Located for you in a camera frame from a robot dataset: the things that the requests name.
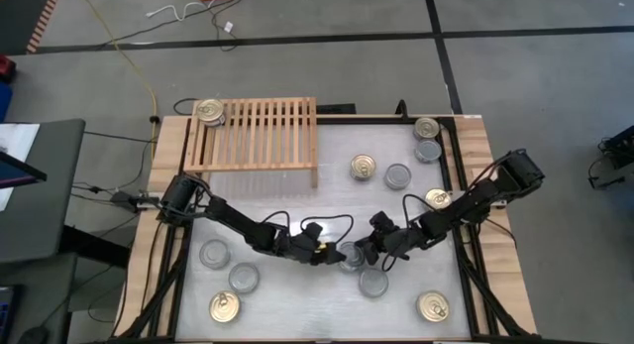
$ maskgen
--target concrete floor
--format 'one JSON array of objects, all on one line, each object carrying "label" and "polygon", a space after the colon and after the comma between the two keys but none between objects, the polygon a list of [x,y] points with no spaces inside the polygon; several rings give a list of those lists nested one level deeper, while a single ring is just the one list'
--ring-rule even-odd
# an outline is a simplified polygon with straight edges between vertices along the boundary
[{"label": "concrete floor", "polygon": [[[145,13],[193,0],[93,0],[116,35],[172,18]],[[445,31],[634,24],[634,0],[436,0]],[[239,38],[429,32],[425,0],[244,0],[223,12]],[[130,42],[214,38],[208,14]],[[107,40],[83,0],[59,0],[42,46]],[[629,343],[634,327],[632,183],[589,188],[597,142],[632,125],[634,35],[447,41],[465,113],[482,114],[493,152],[527,148],[547,175],[509,213],[539,332],[546,337]],[[450,113],[433,41],[349,42],[130,52],[157,92],[159,114],[182,97],[316,96],[391,113],[403,98],[413,112]],[[8,119],[81,117],[92,131],[148,138],[150,98],[115,52],[15,57],[20,70]],[[139,170],[142,144],[86,136],[77,181],[112,186]],[[146,170],[149,167],[146,157]],[[144,188],[147,172],[129,189]],[[102,232],[126,219],[112,207],[72,199],[67,222]],[[130,241],[134,225],[113,234]],[[78,276],[98,271],[83,262]],[[122,280],[113,272],[73,299],[81,309]],[[112,318],[113,294],[100,301]],[[109,324],[73,315],[70,343],[103,338]]]}]

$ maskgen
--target wood panel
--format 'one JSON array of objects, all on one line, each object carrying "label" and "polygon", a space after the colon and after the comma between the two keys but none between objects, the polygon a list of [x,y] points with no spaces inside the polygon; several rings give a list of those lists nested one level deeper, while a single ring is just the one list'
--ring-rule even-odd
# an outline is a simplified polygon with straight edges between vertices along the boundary
[{"label": "wood panel", "polygon": [[[191,116],[186,172],[311,170],[316,174],[315,98],[221,101],[226,115],[223,126],[208,128],[195,115]],[[313,141],[302,143],[302,138]],[[307,158],[300,161],[301,154]],[[316,186],[314,176],[312,183]]]}]

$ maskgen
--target black table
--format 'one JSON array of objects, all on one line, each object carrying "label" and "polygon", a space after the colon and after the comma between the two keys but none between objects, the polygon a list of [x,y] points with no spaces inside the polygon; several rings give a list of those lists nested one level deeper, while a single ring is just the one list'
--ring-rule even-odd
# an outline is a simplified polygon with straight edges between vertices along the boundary
[{"label": "black table", "polygon": [[18,310],[11,326],[8,344],[15,344],[30,328],[45,323],[48,344],[66,340],[68,300],[77,258],[74,254],[58,255],[21,264],[0,265],[0,286],[21,286]]},{"label": "black table", "polygon": [[126,268],[130,250],[64,225],[86,123],[43,123],[26,163],[47,181],[16,187],[0,212],[0,264],[75,252]]}]

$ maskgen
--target silver can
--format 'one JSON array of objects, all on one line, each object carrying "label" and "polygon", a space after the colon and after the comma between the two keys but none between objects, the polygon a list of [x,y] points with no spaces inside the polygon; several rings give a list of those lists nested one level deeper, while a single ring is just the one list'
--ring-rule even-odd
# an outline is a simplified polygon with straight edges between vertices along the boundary
[{"label": "silver can", "polygon": [[429,117],[421,117],[414,124],[414,137],[417,140],[430,139],[438,136],[440,125]]},{"label": "silver can", "polygon": [[406,165],[393,164],[387,168],[383,180],[390,189],[401,190],[409,185],[412,180],[412,172]]},{"label": "silver can", "polygon": [[419,295],[416,309],[423,318],[433,322],[443,321],[449,316],[449,302],[435,290]]},{"label": "silver can", "polygon": [[436,141],[424,140],[416,145],[414,156],[422,163],[432,163],[440,158],[443,150]]},{"label": "silver can", "polygon": [[220,100],[203,100],[196,106],[196,116],[202,123],[209,127],[224,125],[225,106]]},{"label": "silver can", "polygon": [[443,189],[434,188],[425,194],[425,201],[436,210],[444,209],[452,203],[452,197]]},{"label": "silver can", "polygon": [[367,155],[358,155],[350,163],[350,175],[355,180],[368,180],[376,172],[376,162]]},{"label": "silver can", "polygon": [[346,255],[346,261],[339,263],[339,267],[345,272],[354,272],[358,270],[366,261],[364,251],[360,249],[354,242],[345,242],[341,244],[338,251]]}]

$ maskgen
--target can lid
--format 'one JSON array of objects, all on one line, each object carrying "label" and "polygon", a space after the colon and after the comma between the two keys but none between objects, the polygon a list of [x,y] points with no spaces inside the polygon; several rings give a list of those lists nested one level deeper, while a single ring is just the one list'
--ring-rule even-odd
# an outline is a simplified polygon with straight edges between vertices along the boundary
[{"label": "can lid", "polygon": [[432,118],[421,117],[416,120],[414,130],[419,138],[434,138],[440,132],[440,125]]},{"label": "can lid", "polygon": [[412,179],[412,173],[406,165],[394,164],[385,172],[385,184],[394,190],[407,187]]},{"label": "can lid", "polygon": [[384,295],[389,287],[389,280],[383,271],[377,269],[365,269],[359,276],[359,289],[361,293],[370,298]]},{"label": "can lid", "polygon": [[429,203],[434,209],[444,209],[452,203],[452,197],[449,193],[443,189],[430,189],[425,194],[425,201]]},{"label": "can lid", "polygon": [[217,322],[233,320],[240,311],[240,299],[230,290],[222,290],[211,298],[209,315]]},{"label": "can lid", "polygon": [[357,268],[363,265],[366,260],[364,252],[351,241],[341,244],[338,251],[346,255],[346,261],[343,261],[340,264],[345,264],[350,268]]},{"label": "can lid", "polygon": [[440,158],[443,150],[436,141],[424,140],[416,146],[416,158],[422,162],[433,162]]},{"label": "can lid", "polygon": [[201,101],[196,107],[196,116],[202,121],[216,121],[225,112],[225,106],[220,100],[208,99]]},{"label": "can lid", "polygon": [[369,178],[374,175],[376,162],[367,155],[358,155],[351,162],[353,175],[359,178]]},{"label": "can lid", "polygon": [[229,273],[229,286],[237,293],[249,293],[256,289],[259,282],[260,273],[252,264],[238,264]]},{"label": "can lid", "polygon": [[212,270],[219,270],[229,263],[229,247],[223,241],[213,239],[200,248],[200,262]]},{"label": "can lid", "polygon": [[418,296],[416,307],[423,318],[430,321],[443,321],[449,316],[449,303],[437,291],[431,290]]}]

